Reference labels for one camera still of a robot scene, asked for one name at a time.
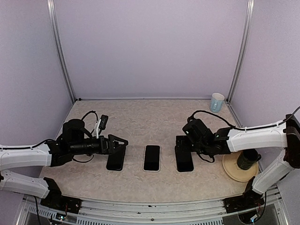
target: table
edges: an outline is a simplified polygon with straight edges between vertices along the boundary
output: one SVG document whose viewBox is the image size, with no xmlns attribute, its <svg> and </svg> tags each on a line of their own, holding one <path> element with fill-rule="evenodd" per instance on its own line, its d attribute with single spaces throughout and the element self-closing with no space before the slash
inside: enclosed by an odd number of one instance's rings
<svg viewBox="0 0 300 225">
<path fill-rule="evenodd" d="M 99 100 L 76 101 L 66 121 L 81 118 L 90 110 L 109 116 L 101 135 L 113 134 L 129 141 L 121 172 L 108 171 L 108 156 L 96 155 L 86 164 L 69 162 L 58 167 L 44 167 L 40 177 L 53 178 L 63 195 L 82 199 L 136 203 L 169 203 L 222 198 L 243 193 L 247 183 L 230 179 L 222 166 L 222 156 L 213 164 L 192 153 L 194 170 L 178 172 L 175 160 L 175 138 L 184 135 L 182 127 L 195 110 L 208 110 L 207 100 Z M 218 115 L 234 124 L 226 105 Z M 227 125 L 216 117 L 199 113 L 212 132 Z M 95 116 L 85 119 L 92 130 Z M 159 172 L 143 171 L 146 145 L 161 146 Z M 87 160 L 87 156 L 77 156 Z"/>
</svg>

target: ventilation grille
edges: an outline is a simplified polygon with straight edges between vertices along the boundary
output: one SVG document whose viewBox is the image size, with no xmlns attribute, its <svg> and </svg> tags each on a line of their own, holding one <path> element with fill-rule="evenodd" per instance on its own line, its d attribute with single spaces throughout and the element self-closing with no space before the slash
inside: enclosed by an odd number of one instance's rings
<svg viewBox="0 0 300 225">
<path fill-rule="evenodd" d="M 29 206 L 29 212 L 32 212 L 32 213 L 36 214 L 37 213 L 36 207 L 30 205 Z M 38 214 L 39 214 L 39 216 L 46 217 L 46 218 L 51 218 L 51 217 L 55 218 L 55 215 L 56 215 L 54 212 L 50 212 L 49 210 L 44 210 L 44 209 L 41 209 L 41 208 L 38 209 Z"/>
<path fill-rule="evenodd" d="M 110 223 L 105 221 L 93 220 L 83 217 L 77 217 L 78 225 L 128 225 L 129 223 Z M 218 219 L 210 219 L 210 220 L 203 220 L 194 223 L 175 223 L 174 225 L 223 225 L 223 220 L 221 218 Z"/>
</svg>

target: black smartphone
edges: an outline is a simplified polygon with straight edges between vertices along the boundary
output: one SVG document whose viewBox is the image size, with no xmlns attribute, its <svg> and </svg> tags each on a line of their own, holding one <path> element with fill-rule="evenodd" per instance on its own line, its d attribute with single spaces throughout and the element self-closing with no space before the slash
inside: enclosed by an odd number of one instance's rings
<svg viewBox="0 0 300 225">
<path fill-rule="evenodd" d="M 147 145 L 144 155 L 144 171 L 157 172 L 160 167 L 160 147 Z"/>
<path fill-rule="evenodd" d="M 107 170 L 121 171 L 123 169 L 125 150 L 126 147 L 124 147 L 123 150 L 117 151 L 116 153 L 108 156 L 106 164 Z"/>
<path fill-rule="evenodd" d="M 190 152 L 182 152 L 175 149 L 175 156 L 178 172 L 191 172 L 194 170 L 193 159 Z"/>
</svg>

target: black cup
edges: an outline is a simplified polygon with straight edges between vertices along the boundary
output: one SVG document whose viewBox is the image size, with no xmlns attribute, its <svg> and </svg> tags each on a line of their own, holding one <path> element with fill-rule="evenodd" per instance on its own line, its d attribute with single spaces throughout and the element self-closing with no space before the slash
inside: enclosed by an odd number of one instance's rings
<svg viewBox="0 0 300 225">
<path fill-rule="evenodd" d="M 240 169 L 248 170 L 261 158 L 262 156 L 258 154 L 255 149 L 247 149 L 242 151 L 242 153 L 238 157 L 237 164 Z"/>
</svg>

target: wall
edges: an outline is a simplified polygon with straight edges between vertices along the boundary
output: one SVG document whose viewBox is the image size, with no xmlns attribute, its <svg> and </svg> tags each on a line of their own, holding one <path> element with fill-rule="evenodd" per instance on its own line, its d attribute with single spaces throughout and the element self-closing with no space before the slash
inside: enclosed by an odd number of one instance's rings
<svg viewBox="0 0 300 225">
<path fill-rule="evenodd" d="M 55 1 L 77 98 L 227 95 L 247 2 Z"/>
<path fill-rule="evenodd" d="M 0 144 L 54 138 L 71 108 L 46 1 L 0 1 Z M 18 170 L 38 175 L 38 168 Z M 0 224 L 12 225 L 23 195 L 0 192 Z"/>
<path fill-rule="evenodd" d="M 233 108 L 244 126 L 271 123 L 300 105 L 299 94 L 300 2 L 257 0 Z M 280 150 L 261 152 L 265 168 Z M 299 183 L 298 170 L 278 183 L 293 225 L 300 221 Z"/>
</svg>

